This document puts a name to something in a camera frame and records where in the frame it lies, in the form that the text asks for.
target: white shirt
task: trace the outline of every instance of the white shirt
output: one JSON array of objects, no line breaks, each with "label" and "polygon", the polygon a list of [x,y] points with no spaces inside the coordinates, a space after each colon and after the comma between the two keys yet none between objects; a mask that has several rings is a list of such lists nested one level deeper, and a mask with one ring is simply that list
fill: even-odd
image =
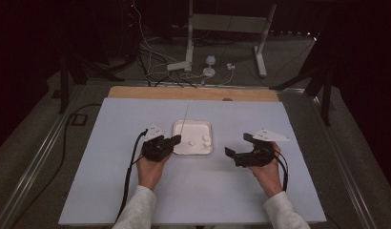
[{"label": "white shirt", "polygon": [[[156,196],[150,189],[138,185],[134,196],[125,206],[113,229],[151,228]],[[285,192],[281,192],[264,203],[275,229],[308,229],[308,223],[295,211]]]}]

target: white table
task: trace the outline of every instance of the white table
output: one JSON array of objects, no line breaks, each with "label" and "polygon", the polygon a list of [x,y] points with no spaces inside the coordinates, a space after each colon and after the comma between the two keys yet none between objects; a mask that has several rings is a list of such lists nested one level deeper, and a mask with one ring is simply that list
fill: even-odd
[{"label": "white table", "polygon": [[[137,136],[152,124],[171,136],[173,124],[183,118],[187,104],[187,119],[211,122],[214,150],[207,156],[172,155],[155,189],[154,224],[268,222],[263,209],[267,197],[256,179],[224,154],[224,147],[251,151],[252,145],[242,135],[261,127],[291,138],[279,146],[289,165],[287,194],[297,211],[309,222],[326,220],[282,103],[106,98],[59,223],[113,224]],[[129,198],[136,184],[134,168]]]}]

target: white tray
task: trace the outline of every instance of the white tray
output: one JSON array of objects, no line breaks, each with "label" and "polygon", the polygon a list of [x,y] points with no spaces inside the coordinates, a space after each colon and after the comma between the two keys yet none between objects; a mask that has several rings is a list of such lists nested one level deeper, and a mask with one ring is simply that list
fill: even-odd
[{"label": "white tray", "polygon": [[185,120],[183,127],[183,120],[178,120],[173,126],[173,135],[180,135],[180,132],[181,142],[175,145],[175,154],[208,155],[213,151],[211,123]]}]

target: wooden edge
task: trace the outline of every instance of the wooden edge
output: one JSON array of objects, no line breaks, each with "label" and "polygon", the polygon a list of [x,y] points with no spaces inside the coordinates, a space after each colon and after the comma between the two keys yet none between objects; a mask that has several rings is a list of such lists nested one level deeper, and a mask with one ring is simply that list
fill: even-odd
[{"label": "wooden edge", "polygon": [[268,89],[196,89],[114,86],[110,89],[108,97],[278,102],[276,92]]}]

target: hand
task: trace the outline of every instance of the hand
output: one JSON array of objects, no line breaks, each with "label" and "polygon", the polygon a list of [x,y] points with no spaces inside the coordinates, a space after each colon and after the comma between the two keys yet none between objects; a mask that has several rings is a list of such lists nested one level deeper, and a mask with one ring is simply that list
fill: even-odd
[{"label": "hand", "polygon": [[147,187],[153,191],[156,184],[160,181],[160,178],[162,177],[163,167],[170,156],[171,154],[169,154],[159,162],[151,161],[146,157],[142,157],[141,159],[139,159],[136,163],[139,185]]},{"label": "hand", "polygon": [[[276,142],[272,141],[271,143],[276,151],[276,156],[279,156],[280,148]],[[278,161],[275,158],[263,167],[250,166],[248,168],[252,170],[268,198],[282,191],[281,182],[279,181]]]}]

